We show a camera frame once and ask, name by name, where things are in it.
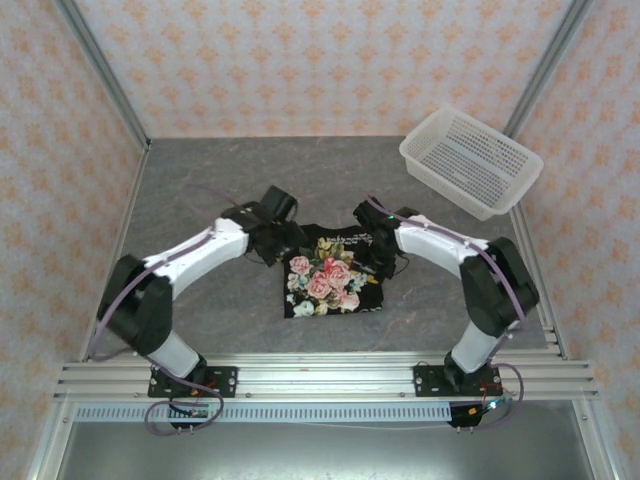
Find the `white plastic basket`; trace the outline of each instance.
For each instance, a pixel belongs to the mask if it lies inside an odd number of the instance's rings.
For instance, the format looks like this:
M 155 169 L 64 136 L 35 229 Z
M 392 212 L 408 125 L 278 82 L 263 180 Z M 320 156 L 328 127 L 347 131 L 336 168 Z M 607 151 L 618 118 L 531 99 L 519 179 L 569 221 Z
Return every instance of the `white plastic basket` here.
M 411 175 L 480 220 L 507 213 L 544 166 L 535 153 L 453 108 L 418 125 L 400 153 Z

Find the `gray table surface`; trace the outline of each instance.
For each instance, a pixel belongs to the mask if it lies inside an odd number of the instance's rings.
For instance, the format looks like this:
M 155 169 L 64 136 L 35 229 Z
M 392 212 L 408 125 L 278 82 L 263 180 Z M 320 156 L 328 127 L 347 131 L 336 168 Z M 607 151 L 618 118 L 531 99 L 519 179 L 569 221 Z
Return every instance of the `gray table surface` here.
M 356 224 L 352 212 L 368 194 L 385 206 L 410 206 L 474 237 L 514 238 L 508 215 L 481 222 L 411 177 L 399 137 L 233 138 L 153 142 L 123 253 L 145 257 L 201 231 L 207 220 L 180 199 L 184 183 L 215 185 L 239 202 L 259 200 L 275 184 L 299 201 L 297 222 L 328 228 Z M 210 218 L 224 200 L 193 194 Z M 384 283 L 382 311 L 285 319 L 283 269 L 245 258 L 210 272 L 174 303 L 175 330 L 201 353 L 448 350 L 467 326 L 460 281 L 426 260 Z M 543 348 L 532 312 L 508 348 Z M 116 346 L 103 342 L 102 349 Z

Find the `black cable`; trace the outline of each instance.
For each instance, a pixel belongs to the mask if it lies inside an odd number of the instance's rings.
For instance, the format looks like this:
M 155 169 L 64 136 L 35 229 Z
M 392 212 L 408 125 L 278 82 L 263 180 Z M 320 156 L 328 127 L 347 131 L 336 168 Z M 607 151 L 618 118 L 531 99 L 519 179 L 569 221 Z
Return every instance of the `black cable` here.
M 398 270 L 397 272 L 395 272 L 393 274 L 393 277 L 397 277 L 398 275 L 400 275 L 402 272 L 404 272 L 407 267 L 409 266 L 409 264 L 411 263 L 411 260 L 409 259 L 409 257 L 405 257 L 404 255 L 398 255 L 400 258 L 402 258 L 404 261 L 406 261 L 407 263 L 404 264 L 404 267 L 402 267 L 400 270 Z
M 253 258 L 249 257 L 249 252 L 245 252 L 243 257 L 246 258 L 247 260 L 249 260 L 250 262 L 257 263 L 259 265 L 266 265 L 267 264 L 267 262 L 261 262 L 259 260 L 254 260 Z

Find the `aluminum frame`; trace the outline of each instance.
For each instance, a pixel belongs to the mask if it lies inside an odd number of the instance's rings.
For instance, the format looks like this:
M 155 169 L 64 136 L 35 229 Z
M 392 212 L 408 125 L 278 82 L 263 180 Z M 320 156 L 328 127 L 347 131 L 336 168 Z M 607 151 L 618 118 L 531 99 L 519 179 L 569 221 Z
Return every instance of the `aluminum frame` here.
M 135 199 L 138 196 L 138 191 L 140 190 L 140 184 L 142 183 L 142 177 L 144 175 L 144 169 L 147 165 L 147 160 L 149 159 L 149 150 L 144 150 L 140 157 L 140 161 L 138 162 L 138 169 L 136 171 L 135 180 L 133 181 L 133 187 L 131 188 L 131 192 L 129 194 L 129 199 L 127 201 L 127 206 L 125 208 L 122 217 L 120 218 L 120 223 L 118 225 L 118 236 L 116 238 L 116 243 L 111 250 L 111 265 L 109 267 L 109 274 L 104 278 L 102 283 L 102 290 L 107 286 L 107 282 L 109 280 L 109 276 L 111 275 L 111 271 L 115 266 L 116 262 L 120 258 L 122 252 L 122 246 L 124 245 L 124 239 L 127 236 L 127 229 L 129 228 L 129 222 L 131 221 L 131 214 L 133 213 L 133 206 L 135 205 Z M 100 304 L 100 299 L 96 301 L 96 305 L 94 307 L 94 311 L 97 312 Z M 82 345 L 76 358 L 78 360 L 84 360 L 87 358 L 87 354 L 89 351 L 89 342 L 91 341 L 91 336 L 94 333 L 93 328 L 87 328 L 87 332 L 85 333 L 84 339 L 82 341 Z
M 78 39 L 82 50 L 98 74 L 98 77 L 100 77 L 104 87 L 107 89 L 111 100 L 118 109 L 122 120 L 127 125 L 131 136 L 138 142 L 142 149 L 148 150 L 150 144 L 149 137 L 145 133 L 144 127 L 124 93 L 118 78 L 115 73 L 113 73 L 107 57 L 93 36 L 80 7 L 75 0 L 54 0 L 54 2 L 67 21 L 69 28 Z
M 105 83 L 132 135 L 145 149 L 135 188 L 123 216 L 122 228 L 114 248 L 113 262 L 119 257 L 150 141 L 144 134 L 104 54 L 91 34 L 74 0 L 55 0 L 82 43 L 85 53 Z M 580 26 L 593 0 L 575 0 L 543 55 L 534 76 L 525 88 L 504 133 L 515 137 L 540 96 L 553 69 Z M 545 289 L 543 272 L 537 262 L 526 216 L 520 205 L 511 212 L 520 251 L 534 281 L 541 290 L 538 306 L 547 338 L 546 349 L 504 350 L 498 356 L 523 371 L 525 400 L 572 400 L 579 420 L 583 444 L 598 479 L 624 479 L 620 461 L 613 449 L 607 425 L 607 412 L 599 401 L 598 385 L 588 361 L 569 360 L 564 336 L 556 322 L 553 305 Z M 83 353 L 86 353 L 88 338 Z M 241 367 L 238 396 L 234 402 L 291 401 L 416 401 L 411 366 L 418 361 L 438 364 L 444 352 L 400 352 L 316 355 L 232 355 L 208 358 L 210 363 L 232 362 Z M 517 390 L 513 375 L 503 373 L 504 385 Z M 148 401 L 149 378 L 146 361 L 134 356 L 108 364 L 70 363 L 64 366 L 56 388 L 49 419 L 37 447 L 28 478 L 56 478 L 67 447 L 75 409 L 81 401 Z M 434 400 L 454 400 L 441 397 Z

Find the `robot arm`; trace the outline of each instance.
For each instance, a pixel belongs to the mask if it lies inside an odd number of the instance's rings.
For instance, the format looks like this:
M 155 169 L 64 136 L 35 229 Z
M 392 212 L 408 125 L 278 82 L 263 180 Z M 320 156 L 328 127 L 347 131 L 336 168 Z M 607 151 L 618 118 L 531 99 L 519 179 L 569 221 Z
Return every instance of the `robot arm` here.
M 538 291 L 513 242 L 506 238 L 488 242 L 442 227 L 431 230 L 422 226 L 431 222 L 409 208 L 399 210 L 396 215 L 410 223 L 382 213 L 370 202 L 361 203 L 354 215 L 372 235 L 370 248 L 357 252 L 355 260 L 371 273 L 391 278 L 395 256 L 412 253 L 461 279 L 471 321 L 445 357 L 444 376 L 457 392 L 474 385 L 479 375 L 486 373 L 483 370 L 490 368 L 487 363 L 502 336 L 518 320 L 517 309 L 505 287 L 477 250 L 486 252 L 495 261 L 525 314 L 539 301 Z
M 302 230 L 286 220 L 296 206 L 293 197 L 271 187 L 260 202 L 226 210 L 213 227 L 180 245 L 143 260 L 122 257 L 107 283 L 98 317 L 136 277 L 146 274 L 107 319 L 108 328 L 174 376 L 201 383 L 206 362 L 173 331 L 173 301 L 203 275 L 248 251 L 255 250 L 271 266 L 302 245 L 306 241 Z

